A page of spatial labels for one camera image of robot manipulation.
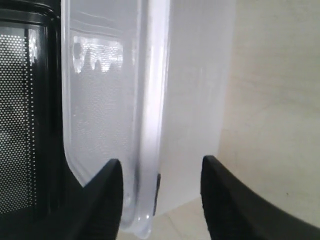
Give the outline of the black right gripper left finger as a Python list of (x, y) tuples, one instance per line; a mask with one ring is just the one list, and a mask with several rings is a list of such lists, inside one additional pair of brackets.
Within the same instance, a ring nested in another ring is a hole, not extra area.
[(45, 219), (18, 219), (2, 240), (115, 240), (123, 211), (123, 169), (109, 160), (70, 201)]

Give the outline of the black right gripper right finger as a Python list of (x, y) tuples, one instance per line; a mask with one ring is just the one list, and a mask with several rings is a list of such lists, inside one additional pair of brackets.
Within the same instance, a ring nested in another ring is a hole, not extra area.
[(202, 160), (200, 195), (213, 240), (318, 240), (320, 229), (271, 204), (213, 155)]

